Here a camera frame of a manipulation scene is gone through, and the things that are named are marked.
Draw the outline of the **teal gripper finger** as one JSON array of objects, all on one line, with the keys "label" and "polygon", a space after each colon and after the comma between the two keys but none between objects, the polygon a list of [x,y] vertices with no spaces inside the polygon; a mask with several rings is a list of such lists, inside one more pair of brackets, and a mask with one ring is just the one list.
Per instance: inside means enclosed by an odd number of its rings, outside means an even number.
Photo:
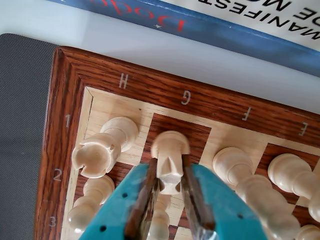
[{"label": "teal gripper finger", "polygon": [[133,167],[81,235],[82,240],[145,240],[159,194],[157,159]]},{"label": "teal gripper finger", "polygon": [[183,161],[181,192],[194,240],[266,240],[254,211],[203,165]]}]

